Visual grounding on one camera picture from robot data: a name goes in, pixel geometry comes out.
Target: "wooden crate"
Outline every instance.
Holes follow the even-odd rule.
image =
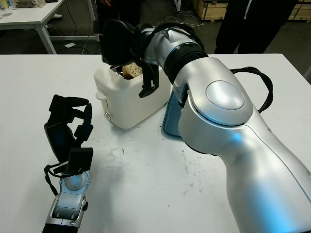
[[[311,4],[302,4],[294,20],[311,20]]]
[[[289,20],[311,20],[311,4],[297,4],[292,11]]]
[[[295,15],[297,14],[298,9],[300,8],[301,4],[296,4],[296,6],[294,7],[291,15],[289,16],[288,20],[293,20]]]
[[[193,0],[193,7],[202,20],[218,20],[225,16],[228,3],[204,4],[202,0]]]

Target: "person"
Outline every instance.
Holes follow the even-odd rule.
[[[140,20],[141,0],[96,0],[100,28],[107,19],[118,19],[137,26]]]
[[[298,0],[230,0],[215,54],[264,53]]]

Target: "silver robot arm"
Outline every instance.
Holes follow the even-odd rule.
[[[143,57],[165,70],[184,104],[180,135],[195,151],[223,160],[241,233],[311,232],[311,173],[271,132],[231,71],[195,53],[198,47],[186,31],[168,28],[153,35]]]

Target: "floor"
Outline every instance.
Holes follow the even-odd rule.
[[[66,0],[68,9],[77,26],[77,35],[91,35],[92,23],[86,0]],[[173,0],[145,0],[141,7],[141,22],[153,26],[170,20],[181,21],[194,26],[194,30],[205,45],[207,53],[214,53],[216,36],[221,22],[202,22],[191,10],[185,6],[181,13],[175,11]],[[52,35],[73,35],[75,26],[70,18],[66,4],[63,4],[58,14],[63,18],[49,22]],[[73,41],[76,46],[67,49],[64,45],[71,41],[53,42],[59,54],[81,54],[86,41]],[[83,54],[99,54],[100,47],[95,41],[88,41]],[[311,66],[311,23],[287,22],[279,31],[266,53],[283,53],[287,59],[304,75]],[[35,30],[0,31],[0,54],[46,54],[42,42]]]

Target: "table surface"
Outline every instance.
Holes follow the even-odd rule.
[[[311,170],[311,86],[305,79],[281,54],[213,56],[229,68],[257,67],[272,79],[274,102],[262,116]],[[43,125],[54,94],[87,98],[93,108],[94,130],[83,144],[94,148],[93,180],[80,233],[239,232],[221,159],[166,136],[165,107],[130,130],[106,121],[93,80],[101,65],[98,55],[0,55],[0,232],[41,232],[44,226],[54,196],[43,168],[57,160]],[[237,77],[260,107],[267,94],[261,79]],[[52,182],[58,186],[58,179]]]
[[[43,23],[65,0],[46,3],[41,8],[14,9],[13,14],[0,19],[1,25]]]

